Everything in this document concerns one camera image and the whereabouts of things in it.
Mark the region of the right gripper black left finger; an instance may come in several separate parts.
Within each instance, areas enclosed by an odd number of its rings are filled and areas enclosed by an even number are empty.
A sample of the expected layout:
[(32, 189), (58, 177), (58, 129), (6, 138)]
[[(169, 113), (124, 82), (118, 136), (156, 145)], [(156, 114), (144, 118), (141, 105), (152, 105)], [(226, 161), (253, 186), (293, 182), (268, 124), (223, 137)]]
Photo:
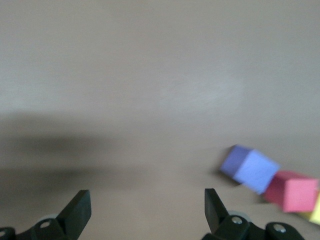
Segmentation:
[(89, 190), (80, 190), (54, 218), (38, 221), (28, 230), (16, 233), (13, 227), (2, 227), (2, 240), (77, 240), (92, 215)]

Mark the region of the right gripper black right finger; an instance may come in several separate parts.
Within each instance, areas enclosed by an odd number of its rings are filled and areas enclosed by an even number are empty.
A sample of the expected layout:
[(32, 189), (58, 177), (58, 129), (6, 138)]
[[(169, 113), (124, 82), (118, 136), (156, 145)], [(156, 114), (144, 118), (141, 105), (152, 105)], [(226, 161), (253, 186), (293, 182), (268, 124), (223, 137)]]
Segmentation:
[(204, 212), (210, 233), (204, 240), (303, 240), (293, 226), (269, 222), (262, 229), (238, 214), (229, 214), (213, 188), (204, 190)]

